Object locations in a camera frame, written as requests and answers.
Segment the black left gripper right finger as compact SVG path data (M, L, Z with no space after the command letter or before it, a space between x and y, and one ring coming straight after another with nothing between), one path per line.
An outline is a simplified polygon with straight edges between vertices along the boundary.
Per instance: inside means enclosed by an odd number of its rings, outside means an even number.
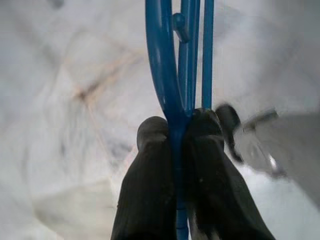
M183 139L183 177L191 235L204 240L273 240L249 188L224 152L217 115L193 112Z

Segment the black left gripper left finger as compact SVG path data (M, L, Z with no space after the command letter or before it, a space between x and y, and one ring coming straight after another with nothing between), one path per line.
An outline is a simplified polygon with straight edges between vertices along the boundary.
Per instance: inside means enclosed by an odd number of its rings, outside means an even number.
M167 121L147 118L136 140L138 153L121 184L111 239L175 240L176 191Z

